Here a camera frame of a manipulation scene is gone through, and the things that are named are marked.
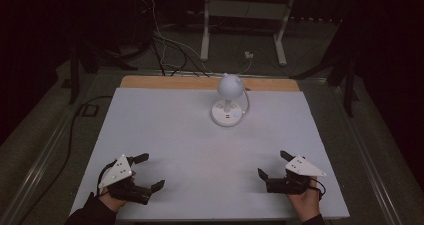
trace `black wall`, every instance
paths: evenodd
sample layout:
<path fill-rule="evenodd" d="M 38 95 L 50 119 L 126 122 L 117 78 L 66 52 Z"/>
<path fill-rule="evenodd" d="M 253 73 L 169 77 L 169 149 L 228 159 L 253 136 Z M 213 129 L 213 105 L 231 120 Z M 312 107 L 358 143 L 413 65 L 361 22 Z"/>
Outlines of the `black wall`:
<path fill-rule="evenodd" d="M 63 0 L 0 0 L 0 144 L 57 79 L 67 57 Z"/>

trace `metal stand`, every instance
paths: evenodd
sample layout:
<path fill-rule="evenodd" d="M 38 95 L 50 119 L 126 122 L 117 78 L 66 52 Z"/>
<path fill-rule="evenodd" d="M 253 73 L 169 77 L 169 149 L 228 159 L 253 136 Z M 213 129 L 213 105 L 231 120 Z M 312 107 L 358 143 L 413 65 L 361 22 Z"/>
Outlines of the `metal stand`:
<path fill-rule="evenodd" d="M 211 8 L 211 2 L 215 5 L 214 8 L 217 7 L 223 7 L 226 11 L 218 11 L 217 9 Z M 277 52 L 278 57 L 278 63 L 281 66 L 287 65 L 286 56 L 284 54 L 284 49 L 282 45 L 282 38 L 284 34 L 284 30 L 286 29 L 288 20 L 290 18 L 290 12 L 293 5 L 294 0 L 289 0 L 285 5 L 276 5 L 276 4 L 267 4 L 267 3 L 251 3 L 252 5 L 258 6 L 258 8 L 266 8 L 267 6 L 270 9 L 267 9 L 266 11 L 268 14 L 261 13 L 260 11 L 263 11 L 263 9 L 258 9 L 257 12 L 252 12 L 251 14 L 245 13 L 244 15 L 240 16 L 236 14 L 237 9 L 230 8 L 228 5 L 244 5 L 245 2 L 236 2 L 236 1 L 219 1 L 219 0 L 205 0 L 205 17 L 204 17 L 204 25 L 203 25 L 203 38 L 202 38 L 202 48 L 200 51 L 200 59 L 203 62 L 206 62 L 208 60 L 209 56 L 209 39 L 210 39 L 210 33 L 209 33 L 209 16 L 227 16 L 227 17 L 248 17 L 248 18 L 261 18 L 261 19 L 273 19 L 273 20 L 279 20 L 281 17 L 283 19 L 281 20 L 281 27 L 278 33 L 274 34 L 273 40 L 275 43 L 275 50 Z"/>

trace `floor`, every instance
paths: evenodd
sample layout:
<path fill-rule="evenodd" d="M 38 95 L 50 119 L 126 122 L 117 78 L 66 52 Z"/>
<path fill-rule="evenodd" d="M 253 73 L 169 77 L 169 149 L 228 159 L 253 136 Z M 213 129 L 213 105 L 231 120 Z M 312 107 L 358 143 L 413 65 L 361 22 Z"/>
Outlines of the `floor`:
<path fill-rule="evenodd" d="M 159 55 L 163 55 L 164 44 L 167 46 L 162 60 L 167 75 L 175 71 L 174 76 L 203 76 L 199 71 L 202 70 L 210 75 L 227 72 L 284 78 L 319 64 L 338 28 L 337 24 L 331 23 L 290 21 L 283 37 L 288 65 L 281 67 L 273 48 L 272 26 L 249 28 L 244 33 L 240 32 L 242 25 L 235 26 L 239 31 L 234 31 L 234 24 L 232 30 L 225 24 L 220 26 L 212 29 L 209 60 L 202 64 L 191 50 L 200 51 L 201 26 L 161 24 L 156 46 Z M 199 69 L 190 59 L 182 67 L 186 59 L 184 54 L 175 45 L 164 43 L 161 37 L 184 44 L 179 46 Z M 251 60 L 244 57 L 245 51 L 253 52 Z M 137 68 L 132 72 L 102 64 L 97 74 L 82 72 L 81 93 L 74 105 L 68 104 L 70 90 L 62 88 L 63 81 L 69 78 L 69 62 L 58 67 L 58 82 L 0 147 L 0 172 L 7 178 L 0 180 L 0 222 L 16 224 L 29 211 L 22 224 L 62 224 L 69 215 L 110 98 L 92 102 L 100 108 L 97 116 L 74 119 L 79 104 L 98 96 L 112 96 L 127 74 L 161 74 L 154 49 L 129 62 Z M 327 221 L 327 224 L 422 224 L 423 192 L 408 170 L 361 78 L 356 77 L 357 100 L 353 102 L 354 117 L 350 118 L 342 107 L 343 86 L 330 87 L 326 83 L 329 72 L 330 69 L 326 69 L 298 81 L 351 214 L 349 218 Z M 61 175 L 43 194 L 58 174 L 68 151 L 69 161 Z M 277 223 L 255 221 L 243 224 Z M 118 224 L 131 223 L 122 221 Z M 287 224 L 299 223 L 288 221 Z"/>

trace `white tabletop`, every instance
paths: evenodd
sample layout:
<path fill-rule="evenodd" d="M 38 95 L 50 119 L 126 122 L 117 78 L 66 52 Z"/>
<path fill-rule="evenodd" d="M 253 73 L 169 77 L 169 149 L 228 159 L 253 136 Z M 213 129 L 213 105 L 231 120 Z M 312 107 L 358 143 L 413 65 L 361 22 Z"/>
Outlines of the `white tabletop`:
<path fill-rule="evenodd" d="M 122 154 L 149 153 L 132 166 L 138 186 L 164 179 L 148 205 L 127 203 L 126 221 L 292 219 L 285 195 L 266 192 L 257 168 L 283 177 L 280 150 L 302 155 L 327 173 L 320 202 L 326 218 L 349 212 L 302 92 L 249 91 L 250 111 L 235 127 L 216 125 L 214 90 L 118 88 L 71 212 L 95 192 L 103 167 Z M 245 108 L 245 97 L 237 100 Z"/>

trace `white lamp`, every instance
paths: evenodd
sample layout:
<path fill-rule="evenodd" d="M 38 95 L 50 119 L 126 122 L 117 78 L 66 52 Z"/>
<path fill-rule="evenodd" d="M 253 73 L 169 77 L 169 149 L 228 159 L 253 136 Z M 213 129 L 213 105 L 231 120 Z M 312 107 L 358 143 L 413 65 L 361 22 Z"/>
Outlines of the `white lamp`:
<path fill-rule="evenodd" d="M 212 107 L 212 119 L 218 125 L 231 127 L 240 122 L 243 110 L 234 99 L 239 98 L 244 91 L 243 82 L 233 74 L 224 74 L 219 80 L 218 93 L 223 100 L 217 101 Z"/>

